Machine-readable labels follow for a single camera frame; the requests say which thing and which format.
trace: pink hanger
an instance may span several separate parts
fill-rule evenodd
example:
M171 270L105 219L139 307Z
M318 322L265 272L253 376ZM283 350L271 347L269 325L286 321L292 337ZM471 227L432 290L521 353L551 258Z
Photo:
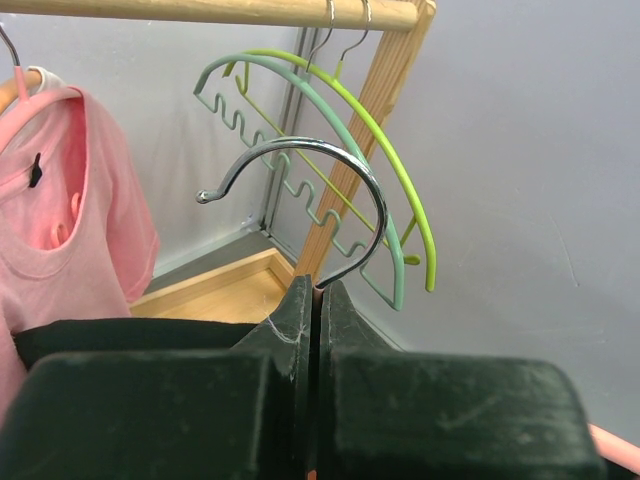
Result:
M2 128L0 128L0 153L2 153L13 137L42 110L53 103L70 98L78 98L81 94L74 88L65 87L56 90L47 90L33 97L29 97L18 52L1 25L0 37L2 37L2 40L11 53L16 85L18 87L18 105L2 117L0 121L2 126Z

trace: hanger hook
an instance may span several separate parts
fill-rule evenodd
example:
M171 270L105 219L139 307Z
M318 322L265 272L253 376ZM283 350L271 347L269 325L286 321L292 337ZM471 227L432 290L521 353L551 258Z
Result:
M316 284L316 288L322 290L329 286L329 284L331 284L332 282L339 280L347 273L366 263L380 245L384 236L384 232L387 229L389 212L387 210L387 204L385 202L384 195L382 194L382 189L380 188L380 184L378 183L376 178L373 176L373 173L369 170L369 167L366 166L363 162L358 160L350 153L344 151L343 149L322 140L316 140L314 138L306 137L275 138L273 140L268 140L264 143L249 148L231 166L231 169L224 176L224 178L222 179L222 183L217 190L201 190L196 194L196 200L201 204L220 200L229 193L229 190L231 190L231 187L233 186L240 173L252 161L275 150L288 149L314 150L316 152L329 155L330 157L333 157L336 160L344 163L346 166L354 170L358 174L358 176L360 176L360 178L362 178L362 181L369 189L369 193L373 198L373 201L376 205L376 210L378 212L378 223L376 224L373 237L369 241L369 245L367 245L364 253L351 263L334 271L324 279L320 280Z
M347 52L349 52L350 50L353 50L356 47L359 47L362 44L362 42L364 42L364 40L367 38L367 35L369 35L369 28L371 27L373 14L371 13L371 4L369 3L369 0L363 0L363 1L364 1L364 6L367 10L367 24L364 29L364 35L362 35L362 38L358 41L358 43L351 45L350 47L346 48L344 52L342 52L342 55L340 56L340 62L344 61L344 57L347 55Z
M333 33L333 27L336 23L335 0L329 0L329 11L331 12L331 24L329 28L329 33L327 33L327 36L324 38L324 40L320 45L316 45L316 47L313 50L311 50L311 53L309 54L309 60L307 61L307 68L305 70L306 73L309 73L309 67L311 66L311 62L313 62L313 57L315 57L316 53L318 53L318 51L327 44L327 42L329 41L329 38L331 38L331 34Z
M18 57L18 51L16 50L16 47L13 45L13 42L9 38L9 35L7 35L7 32L4 31L4 28L2 27L2 25L0 25L0 37L2 37L2 41L5 43L5 45L9 49L9 52L11 53L11 60L13 60L13 66L19 67L20 57Z

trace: scratch on wall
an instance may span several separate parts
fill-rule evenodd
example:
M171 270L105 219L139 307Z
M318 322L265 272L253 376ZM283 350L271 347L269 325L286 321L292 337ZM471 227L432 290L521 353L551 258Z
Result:
M556 232L558 233L558 238L560 238L560 243L562 243L562 248L564 250L564 255L567 258L567 263L569 264L569 271L571 272L571 278L573 279L573 283L575 284L576 287L580 286L580 282L578 281L578 279L576 278L576 272L573 268L573 261L571 260L571 255L569 254L569 249L567 248L567 243L564 241L564 236L562 235L562 232L560 231L560 227L558 226L558 222L556 222L556 219L553 218L553 215L551 215L550 213L549 215L549 220L551 220L551 223L553 223L553 226L556 229Z

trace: pink sleeve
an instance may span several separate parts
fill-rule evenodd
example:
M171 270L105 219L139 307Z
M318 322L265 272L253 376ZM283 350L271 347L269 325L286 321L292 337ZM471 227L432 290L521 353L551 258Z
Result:
M113 179L113 200L107 223L111 260L127 302L138 300L149 285L159 248L142 188L131 162L124 136Z
M7 322L0 314L0 425L26 376Z

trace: wooden clothes rack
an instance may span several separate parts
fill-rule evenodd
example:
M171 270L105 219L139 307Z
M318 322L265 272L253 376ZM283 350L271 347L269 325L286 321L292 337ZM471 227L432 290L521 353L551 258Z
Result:
M372 12L370 29L385 33L369 68L360 103L384 128L420 51L436 6L433 0L369 0L369 4ZM0 12L295 27L329 27L331 23L327 0L0 0ZM363 29L366 24L367 15L362 0L335 0L334 28ZM356 114L351 118L349 130L370 161L377 146L371 131ZM353 199L360 185L360 177L339 162L334 164L330 181L349 200ZM342 200L325 188L318 207L318 218L323 218L329 209L338 212L341 218L347 213L347 206ZM314 280L318 279L331 248L334 226L333 218L322 228L311 226L294 276L311 274ZM271 252L270 255L277 255L277 252ZM256 262L262 265L265 257L257 257ZM277 259L269 262L269 265L281 263ZM243 272L255 270L247 268L247 262L242 262L241 266ZM228 271L229 268L226 268L217 278L237 280L241 277L238 273L240 270L235 275L229 275ZM280 266L276 271L278 274L274 279L286 289L287 278L292 278L291 272L283 273ZM211 281L211 275L205 277ZM176 288L180 289L170 287L167 294L175 294ZM161 293L154 294L154 298L162 297ZM148 298L143 299L142 303L145 304L145 313L153 312L153 305ZM253 320L260 321L264 316L258 312Z

